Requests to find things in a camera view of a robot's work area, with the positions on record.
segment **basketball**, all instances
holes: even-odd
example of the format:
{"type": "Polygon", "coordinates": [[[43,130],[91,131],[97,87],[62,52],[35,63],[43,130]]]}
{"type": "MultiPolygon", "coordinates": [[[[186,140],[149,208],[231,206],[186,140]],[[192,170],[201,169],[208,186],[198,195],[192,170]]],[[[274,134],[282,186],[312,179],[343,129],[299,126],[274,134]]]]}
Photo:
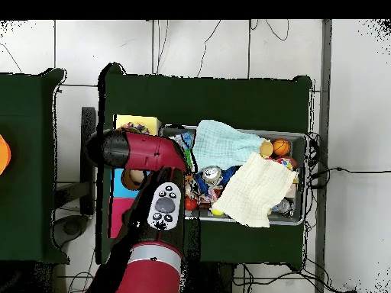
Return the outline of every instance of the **basketball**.
{"type": "Polygon", "coordinates": [[[273,143],[273,152],[278,156],[286,155],[289,152],[289,149],[289,142],[282,138],[275,140],[273,143]]]}
{"type": "Polygon", "coordinates": [[[10,160],[11,150],[9,149],[9,145],[7,144],[7,142],[0,135],[0,174],[3,173],[10,160]]]}

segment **small orange ball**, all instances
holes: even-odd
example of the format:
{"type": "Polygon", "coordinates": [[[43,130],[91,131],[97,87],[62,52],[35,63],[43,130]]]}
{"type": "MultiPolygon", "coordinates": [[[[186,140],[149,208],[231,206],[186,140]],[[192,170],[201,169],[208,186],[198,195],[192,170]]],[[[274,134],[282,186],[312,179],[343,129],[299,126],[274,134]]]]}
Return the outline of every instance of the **small orange ball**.
{"type": "Polygon", "coordinates": [[[273,152],[278,156],[286,155],[290,150],[290,144],[288,140],[280,138],[273,143],[273,152]]]}

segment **cream towel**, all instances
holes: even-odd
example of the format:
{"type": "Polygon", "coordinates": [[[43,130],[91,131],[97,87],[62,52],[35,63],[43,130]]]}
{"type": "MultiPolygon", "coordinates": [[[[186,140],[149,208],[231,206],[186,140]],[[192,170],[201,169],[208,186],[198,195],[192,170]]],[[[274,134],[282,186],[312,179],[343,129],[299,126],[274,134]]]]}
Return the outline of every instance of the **cream towel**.
{"type": "Polygon", "coordinates": [[[213,208],[239,224],[269,227],[267,212],[283,200],[295,177],[296,172],[284,165],[252,153],[229,180],[213,208]]]}

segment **storage bin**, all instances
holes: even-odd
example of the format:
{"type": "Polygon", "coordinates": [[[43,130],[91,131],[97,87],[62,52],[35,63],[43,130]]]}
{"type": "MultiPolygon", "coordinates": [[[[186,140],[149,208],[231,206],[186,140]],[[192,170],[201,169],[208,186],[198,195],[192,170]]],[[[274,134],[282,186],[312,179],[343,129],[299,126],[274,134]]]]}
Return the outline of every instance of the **storage bin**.
{"type": "MultiPolygon", "coordinates": [[[[196,135],[197,126],[181,126],[166,124],[159,130],[159,135],[163,137],[170,137],[176,134],[185,133],[189,131],[196,135]]],[[[238,129],[241,132],[256,134],[260,137],[270,139],[272,141],[283,138],[288,140],[290,143],[290,151],[287,155],[293,157],[297,162],[296,171],[299,173],[299,184],[297,185],[296,198],[290,199],[293,203],[293,211],[290,217],[283,216],[280,213],[272,212],[269,216],[270,224],[274,225],[290,225],[297,226],[304,220],[305,206],[307,199],[307,181],[306,176],[308,175],[308,157],[309,157],[309,138],[305,134],[298,133],[286,133],[277,131],[265,131],[265,130],[244,130],[238,129]]],[[[194,210],[185,211],[185,218],[200,217],[201,221],[224,221],[224,222],[236,222],[236,220],[227,217],[223,214],[222,216],[215,216],[209,210],[194,210]]]]}

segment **green table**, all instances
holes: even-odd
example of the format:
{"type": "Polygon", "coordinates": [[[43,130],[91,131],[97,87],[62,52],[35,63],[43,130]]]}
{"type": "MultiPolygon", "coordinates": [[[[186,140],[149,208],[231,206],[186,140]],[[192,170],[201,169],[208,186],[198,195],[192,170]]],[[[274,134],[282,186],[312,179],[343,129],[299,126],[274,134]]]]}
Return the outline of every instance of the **green table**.
{"type": "MultiPolygon", "coordinates": [[[[157,117],[163,124],[215,119],[241,129],[306,134],[311,86],[308,76],[248,80],[125,75],[113,63],[99,76],[99,122],[104,117],[104,129],[112,128],[114,114],[132,114],[157,117]]],[[[109,199],[110,173],[103,172],[103,201],[109,199]]],[[[97,230],[103,262],[112,241],[107,238],[107,215],[108,203],[103,203],[102,230],[97,230]]],[[[302,224],[249,228],[203,221],[201,235],[202,261],[284,262],[296,268],[302,263],[302,224]]]]}
{"type": "Polygon", "coordinates": [[[62,69],[0,74],[0,134],[11,162],[0,175],[0,260],[66,263],[50,234],[54,206],[53,94],[62,69]]]}

